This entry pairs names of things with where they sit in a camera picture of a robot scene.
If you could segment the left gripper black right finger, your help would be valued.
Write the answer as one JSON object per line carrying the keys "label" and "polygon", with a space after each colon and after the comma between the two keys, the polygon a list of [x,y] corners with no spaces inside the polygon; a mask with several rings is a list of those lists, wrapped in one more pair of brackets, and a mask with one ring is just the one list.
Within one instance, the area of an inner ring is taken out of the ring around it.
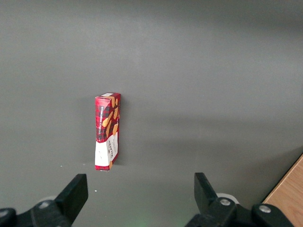
{"label": "left gripper black right finger", "polygon": [[204,173],[194,175],[194,196],[199,213],[187,227],[292,227],[291,221],[273,205],[254,204],[251,209],[218,196]]}

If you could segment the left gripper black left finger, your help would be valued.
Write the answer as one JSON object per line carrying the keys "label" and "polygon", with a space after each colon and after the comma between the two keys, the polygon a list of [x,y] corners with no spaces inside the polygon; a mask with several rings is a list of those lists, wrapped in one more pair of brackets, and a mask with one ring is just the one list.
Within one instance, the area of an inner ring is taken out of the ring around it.
{"label": "left gripper black left finger", "polygon": [[88,199],[86,174],[77,174],[52,200],[43,200],[24,213],[0,209],[2,227],[71,227]]}

